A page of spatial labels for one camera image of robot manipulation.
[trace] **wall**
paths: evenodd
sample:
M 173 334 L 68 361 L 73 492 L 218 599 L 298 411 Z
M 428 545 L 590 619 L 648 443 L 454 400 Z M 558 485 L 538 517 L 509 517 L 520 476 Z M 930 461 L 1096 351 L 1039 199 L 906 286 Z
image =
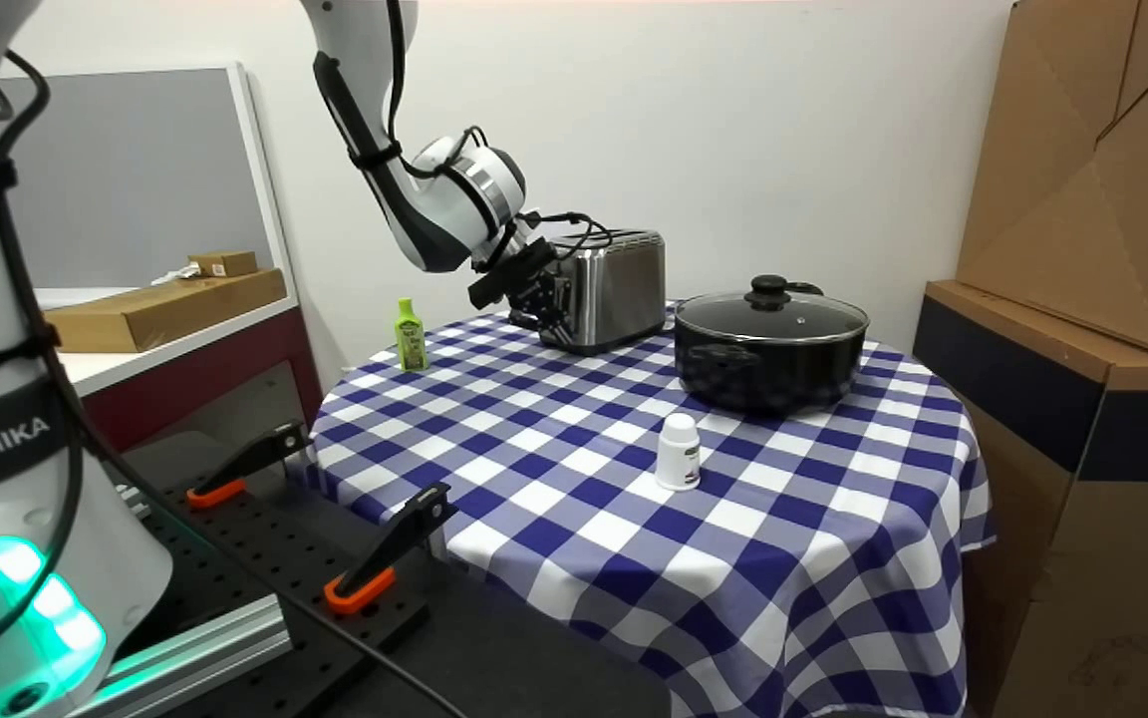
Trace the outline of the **wall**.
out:
M 812 280 L 913 339 L 950 274 L 1011 0 L 424 0 L 403 142 L 481 122 L 544 211 L 658 227 L 671 295 L 752 271 Z M 465 314 L 462 274 L 413 274 L 320 108 L 295 0 L 45 0 L 45 73 L 242 58 L 323 377 L 377 351 L 399 295 Z

